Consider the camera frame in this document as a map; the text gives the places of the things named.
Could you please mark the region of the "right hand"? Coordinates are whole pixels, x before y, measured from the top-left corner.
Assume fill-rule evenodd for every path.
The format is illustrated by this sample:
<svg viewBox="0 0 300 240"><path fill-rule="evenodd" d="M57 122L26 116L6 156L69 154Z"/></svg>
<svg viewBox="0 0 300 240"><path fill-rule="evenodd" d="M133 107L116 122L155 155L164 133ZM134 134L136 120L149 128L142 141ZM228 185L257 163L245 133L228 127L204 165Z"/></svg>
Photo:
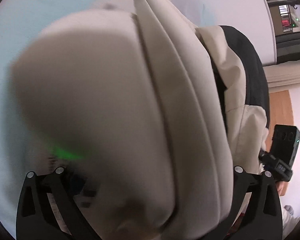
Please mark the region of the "right hand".
<svg viewBox="0 0 300 240"><path fill-rule="evenodd" d="M286 194L288 184L289 184L289 182L287 182L287 181L277 181L276 182L277 192L280 197L282 197Z"/></svg>

